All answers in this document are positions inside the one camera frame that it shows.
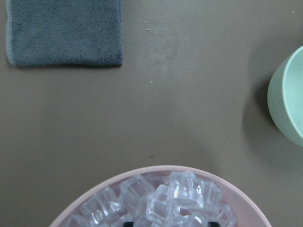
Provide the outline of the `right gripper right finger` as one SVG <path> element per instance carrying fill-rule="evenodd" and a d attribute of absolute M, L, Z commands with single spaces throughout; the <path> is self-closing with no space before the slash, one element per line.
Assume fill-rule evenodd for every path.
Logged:
<path fill-rule="evenodd" d="M 208 227 L 221 227 L 218 222 L 208 222 Z"/>

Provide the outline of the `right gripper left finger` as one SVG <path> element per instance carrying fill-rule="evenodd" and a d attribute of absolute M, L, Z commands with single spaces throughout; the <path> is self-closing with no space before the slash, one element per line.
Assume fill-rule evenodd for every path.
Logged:
<path fill-rule="evenodd" d="M 133 222 L 125 222 L 123 224 L 123 227 L 133 227 L 134 226 L 134 223 Z"/>

